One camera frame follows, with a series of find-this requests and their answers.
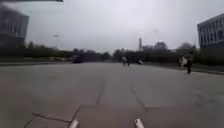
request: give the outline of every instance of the tree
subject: tree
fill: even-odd
[[[114,54],[113,54],[113,60],[121,61],[121,57],[122,57],[122,50],[120,50],[120,49],[115,50]]]
[[[194,45],[191,45],[190,43],[188,42],[184,42],[183,44],[181,44],[179,47],[178,47],[178,50],[181,51],[181,50],[191,50],[195,48]]]
[[[165,42],[157,42],[154,46],[155,50],[166,50],[167,49],[167,45]]]

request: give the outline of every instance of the sky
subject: sky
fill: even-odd
[[[26,42],[112,52],[163,41],[198,46],[197,24],[224,12],[223,0],[64,0],[7,3],[28,16]]]

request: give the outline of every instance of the window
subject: window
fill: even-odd
[[[218,20],[215,21],[215,28],[218,28]]]
[[[203,44],[204,43],[204,38],[203,38],[203,36],[201,36],[201,44]]]
[[[214,40],[215,41],[217,40],[217,34],[216,34],[216,32],[214,33]]]
[[[212,29],[215,29],[215,22],[212,22]]]
[[[223,39],[223,31],[222,30],[218,31],[218,39],[219,40]]]
[[[222,20],[219,20],[219,27],[222,27]]]
[[[213,40],[213,34],[210,35],[210,40],[211,40],[211,42],[214,41],[214,40]]]
[[[209,38],[209,35],[207,35],[207,44],[209,43],[210,41],[210,38]]]
[[[204,35],[204,44],[207,42],[206,35]]]

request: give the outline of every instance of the concrete pavement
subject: concrete pavement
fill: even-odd
[[[7,128],[223,127],[223,76],[151,66],[0,67],[0,125]]]

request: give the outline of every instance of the building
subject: building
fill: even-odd
[[[224,13],[197,25],[201,51],[221,56],[224,50]]]
[[[13,49],[24,43],[29,17],[0,4],[0,49]]]

